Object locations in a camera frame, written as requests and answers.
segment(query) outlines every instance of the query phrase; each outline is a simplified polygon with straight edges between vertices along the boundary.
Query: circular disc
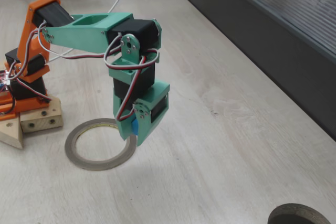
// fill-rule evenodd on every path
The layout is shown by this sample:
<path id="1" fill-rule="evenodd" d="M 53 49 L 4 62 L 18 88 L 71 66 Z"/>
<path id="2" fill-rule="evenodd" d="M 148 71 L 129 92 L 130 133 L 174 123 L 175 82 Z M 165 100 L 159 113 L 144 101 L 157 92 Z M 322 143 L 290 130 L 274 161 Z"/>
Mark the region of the circular disc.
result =
<path id="1" fill-rule="evenodd" d="M 68 135 L 65 142 L 65 153 L 67 154 L 68 159 L 73 162 L 76 166 L 86 170 L 108 170 L 112 169 L 122 163 L 126 162 L 135 152 L 137 137 L 131 135 L 126 140 L 125 148 L 117 156 L 104 160 L 104 161 L 92 161 L 78 155 L 76 150 L 76 142 L 81 134 L 84 132 L 96 128 L 96 127 L 113 127 L 118 129 L 115 119 L 110 118 L 100 118 L 94 119 L 77 126 L 71 133 Z"/>
<path id="2" fill-rule="evenodd" d="M 285 204 L 272 211 L 268 224 L 330 224 L 330 222 L 316 210 L 300 205 Z"/>

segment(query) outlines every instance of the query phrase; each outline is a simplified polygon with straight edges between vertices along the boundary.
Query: green 3d-printed bracket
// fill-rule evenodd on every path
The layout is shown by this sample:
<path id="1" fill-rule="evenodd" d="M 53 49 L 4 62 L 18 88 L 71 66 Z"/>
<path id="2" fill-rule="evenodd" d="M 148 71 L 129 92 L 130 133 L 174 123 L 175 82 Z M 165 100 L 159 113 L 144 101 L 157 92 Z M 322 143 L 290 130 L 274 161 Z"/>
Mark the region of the green 3d-printed bracket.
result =
<path id="1" fill-rule="evenodd" d="M 43 35 L 49 43 L 80 49 L 88 52 L 103 53 L 106 51 L 109 41 L 108 31 L 114 26 L 127 19 L 133 19 L 131 13 L 102 13 L 94 15 L 73 15 L 74 21 L 61 27 L 46 27 Z M 158 28 L 158 42 L 153 45 L 155 49 L 161 47 L 161 26 L 153 20 Z M 139 64 L 140 43 L 132 34 L 126 34 L 121 38 L 121 57 L 114 61 L 115 65 Z M 147 61 L 153 60 L 155 52 L 145 53 Z M 130 84 L 134 78 L 136 70 L 113 70 L 109 69 L 109 75 L 124 83 Z M 121 122 L 117 121 L 119 133 L 125 140 L 132 133 L 138 135 L 138 146 L 143 143 L 147 136 L 159 124 L 169 108 L 168 92 L 170 85 L 155 80 L 152 87 L 145 95 L 136 99 L 134 103 L 135 114 Z M 115 94 L 113 96 L 113 114 L 116 113 L 122 101 Z"/>

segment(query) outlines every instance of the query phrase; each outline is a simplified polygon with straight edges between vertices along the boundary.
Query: blue part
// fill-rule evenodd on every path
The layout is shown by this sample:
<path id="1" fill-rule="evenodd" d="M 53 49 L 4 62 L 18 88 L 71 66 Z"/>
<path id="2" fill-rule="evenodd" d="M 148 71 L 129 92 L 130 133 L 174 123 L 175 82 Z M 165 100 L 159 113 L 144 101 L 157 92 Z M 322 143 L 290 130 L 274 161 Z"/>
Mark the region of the blue part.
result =
<path id="1" fill-rule="evenodd" d="M 132 131 L 134 135 L 138 135 L 139 133 L 139 124 L 138 124 L 137 119 L 134 119 L 132 122 Z"/>

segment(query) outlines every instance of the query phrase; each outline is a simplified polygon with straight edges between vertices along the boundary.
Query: wooden block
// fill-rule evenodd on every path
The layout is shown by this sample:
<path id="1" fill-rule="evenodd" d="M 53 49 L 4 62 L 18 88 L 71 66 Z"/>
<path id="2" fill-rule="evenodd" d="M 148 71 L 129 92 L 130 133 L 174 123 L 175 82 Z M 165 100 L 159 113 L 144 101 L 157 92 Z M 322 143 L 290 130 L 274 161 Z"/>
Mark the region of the wooden block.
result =
<path id="1" fill-rule="evenodd" d="M 0 121 L 0 141 L 18 149 L 23 148 L 22 129 L 19 116 L 14 119 Z"/>
<path id="2" fill-rule="evenodd" d="M 24 133 L 47 130 L 63 126 L 61 103 L 52 97 L 49 107 L 29 110 L 20 114 Z"/>

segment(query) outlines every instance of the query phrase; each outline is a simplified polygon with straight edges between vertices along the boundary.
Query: wood grain floor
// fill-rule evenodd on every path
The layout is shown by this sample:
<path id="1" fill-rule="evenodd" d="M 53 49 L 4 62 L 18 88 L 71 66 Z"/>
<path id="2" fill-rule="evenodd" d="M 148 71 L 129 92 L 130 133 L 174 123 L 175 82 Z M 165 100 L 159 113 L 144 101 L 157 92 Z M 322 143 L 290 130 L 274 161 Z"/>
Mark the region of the wood grain floor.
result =
<path id="1" fill-rule="evenodd" d="M 0 0 L 1 57 L 17 47 L 31 1 Z M 82 14 L 114 0 L 61 1 Z M 187 0 L 121 0 L 115 11 L 162 25 L 156 75 L 171 84 L 170 110 L 125 164 L 78 169 L 65 139 L 113 117 L 113 82 L 101 60 L 53 62 L 45 82 L 65 126 L 26 135 L 22 151 L 0 144 L 0 223 L 266 224 L 290 202 L 336 222 L 336 143 L 241 51 Z M 108 133 L 83 136 L 80 152 L 115 154 L 123 142 Z"/>

